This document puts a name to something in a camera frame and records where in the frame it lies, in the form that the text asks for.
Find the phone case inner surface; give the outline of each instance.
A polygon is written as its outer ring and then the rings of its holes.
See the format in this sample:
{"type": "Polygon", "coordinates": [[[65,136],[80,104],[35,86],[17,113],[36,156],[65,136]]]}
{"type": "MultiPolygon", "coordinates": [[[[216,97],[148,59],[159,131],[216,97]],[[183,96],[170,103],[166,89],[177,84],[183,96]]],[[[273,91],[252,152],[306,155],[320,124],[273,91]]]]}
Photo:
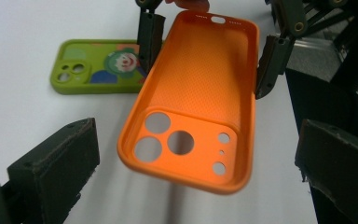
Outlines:
{"type": "Polygon", "coordinates": [[[180,13],[120,136],[120,158],[135,170],[216,193],[243,187],[252,169],[257,45],[251,22],[180,13]],[[168,117],[166,130],[146,125],[153,115],[168,117]],[[146,138],[161,147],[153,161],[137,158],[136,150],[152,153],[139,149],[146,138]],[[190,145],[182,146],[190,147],[186,153],[172,149],[183,144],[190,145]]]}

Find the cartoon face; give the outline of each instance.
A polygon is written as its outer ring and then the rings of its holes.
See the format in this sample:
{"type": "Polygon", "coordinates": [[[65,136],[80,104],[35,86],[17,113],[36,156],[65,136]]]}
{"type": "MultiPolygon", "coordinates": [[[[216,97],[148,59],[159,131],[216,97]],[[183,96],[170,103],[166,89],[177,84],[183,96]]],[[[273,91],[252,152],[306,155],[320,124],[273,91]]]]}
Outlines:
{"type": "Polygon", "coordinates": [[[105,59],[105,69],[117,75],[130,75],[136,69],[138,59],[133,49],[115,51],[105,59]]]}
{"type": "Polygon", "coordinates": [[[121,53],[116,58],[115,66],[122,73],[132,72],[136,67],[136,56],[132,53],[121,53]]]}

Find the cartoon character print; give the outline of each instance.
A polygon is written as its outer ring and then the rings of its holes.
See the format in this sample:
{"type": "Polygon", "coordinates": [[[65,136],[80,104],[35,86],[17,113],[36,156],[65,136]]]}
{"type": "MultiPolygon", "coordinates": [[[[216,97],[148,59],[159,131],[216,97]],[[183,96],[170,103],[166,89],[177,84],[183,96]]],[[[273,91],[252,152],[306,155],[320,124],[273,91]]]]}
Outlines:
{"type": "Polygon", "coordinates": [[[105,61],[104,68],[94,73],[90,83],[117,83],[117,77],[132,78],[137,70],[143,78],[138,83],[144,83],[146,73],[141,68],[134,49],[124,48],[110,53],[105,61]]]}

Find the white table surface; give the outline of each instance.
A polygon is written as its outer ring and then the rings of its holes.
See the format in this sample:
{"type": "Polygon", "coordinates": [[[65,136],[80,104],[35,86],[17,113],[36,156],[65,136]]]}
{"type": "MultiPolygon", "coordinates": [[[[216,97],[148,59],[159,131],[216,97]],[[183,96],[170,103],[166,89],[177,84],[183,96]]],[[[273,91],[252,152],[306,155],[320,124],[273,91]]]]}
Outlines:
{"type": "MultiPolygon", "coordinates": [[[[211,0],[210,12],[274,32],[263,0],[211,0]]],[[[181,11],[162,3],[164,36],[181,11]]],[[[67,123],[96,118],[101,165],[65,223],[317,223],[309,185],[295,167],[297,132],[284,77],[256,102],[254,170],[241,191],[220,196],[135,173],[117,138],[136,94],[60,95],[49,84],[68,39],[134,39],[139,8],[129,0],[0,0],[0,183],[6,168],[67,123]]]]}

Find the black metal bracket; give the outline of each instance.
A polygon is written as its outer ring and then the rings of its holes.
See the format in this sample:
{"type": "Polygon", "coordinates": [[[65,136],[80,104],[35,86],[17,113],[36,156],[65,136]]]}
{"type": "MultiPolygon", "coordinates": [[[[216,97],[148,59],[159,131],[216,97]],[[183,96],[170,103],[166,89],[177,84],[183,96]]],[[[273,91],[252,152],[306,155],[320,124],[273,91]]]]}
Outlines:
{"type": "Polygon", "coordinates": [[[99,163],[95,120],[64,126],[7,168],[0,223],[63,223],[99,163]]]}
{"type": "Polygon", "coordinates": [[[279,23],[281,36],[267,36],[257,68],[256,99],[272,91],[277,76],[284,73],[297,38],[311,35],[353,16],[350,10],[344,10],[321,21],[331,10],[343,7],[347,2],[348,0],[266,0],[266,4],[271,4],[272,15],[279,23]],[[319,12],[307,20],[306,14],[313,9],[318,9],[319,12]]]}

